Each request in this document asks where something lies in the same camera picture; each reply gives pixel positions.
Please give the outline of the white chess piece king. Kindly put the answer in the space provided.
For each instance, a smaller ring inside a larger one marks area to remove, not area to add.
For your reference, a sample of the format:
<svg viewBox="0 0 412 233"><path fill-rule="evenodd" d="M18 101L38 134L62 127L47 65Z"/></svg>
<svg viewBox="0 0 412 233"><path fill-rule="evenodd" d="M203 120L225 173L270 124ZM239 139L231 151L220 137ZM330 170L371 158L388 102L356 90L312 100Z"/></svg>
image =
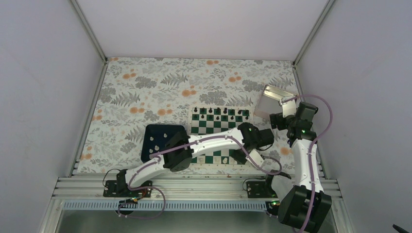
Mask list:
<svg viewBox="0 0 412 233"><path fill-rule="evenodd" d="M221 157L220 156L215 156L214 157L214 163L215 164L220 164L221 163Z"/></svg>

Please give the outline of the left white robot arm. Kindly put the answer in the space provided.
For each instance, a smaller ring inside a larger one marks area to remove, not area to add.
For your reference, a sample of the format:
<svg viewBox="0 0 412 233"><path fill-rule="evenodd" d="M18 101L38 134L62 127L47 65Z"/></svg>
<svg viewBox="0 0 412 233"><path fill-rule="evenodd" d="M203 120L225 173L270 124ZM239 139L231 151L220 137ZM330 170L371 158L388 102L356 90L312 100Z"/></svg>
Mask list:
<svg viewBox="0 0 412 233"><path fill-rule="evenodd" d="M242 165L250 162L257 169L262 169L262 157L252 152L273 143L271 129L259 130L248 122L220 133L188 135L180 131L167 142L164 150L152 154L149 161L133 169L121 170L116 175L114 193L129 197L135 189L145 189L143 184L149 179L168 171L185 170L192 159L220 150L229 150L229 156Z"/></svg>

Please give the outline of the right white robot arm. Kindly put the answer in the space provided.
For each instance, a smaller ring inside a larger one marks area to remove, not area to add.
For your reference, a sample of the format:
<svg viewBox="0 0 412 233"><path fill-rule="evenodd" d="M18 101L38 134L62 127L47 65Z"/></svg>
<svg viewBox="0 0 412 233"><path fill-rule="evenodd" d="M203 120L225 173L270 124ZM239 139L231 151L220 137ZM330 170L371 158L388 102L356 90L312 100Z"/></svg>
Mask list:
<svg viewBox="0 0 412 233"><path fill-rule="evenodd" d="M315 169L317 134L312 131L312 120L318 107L307 102L280 101L282 112L271 114L272 128L287 130L289 146L295 160L295 181L284 172L268 178L263 185L264 194L278 197L276 213L281 224L295 232L316 233L324 222L332 198L324 192Z"/></svg>

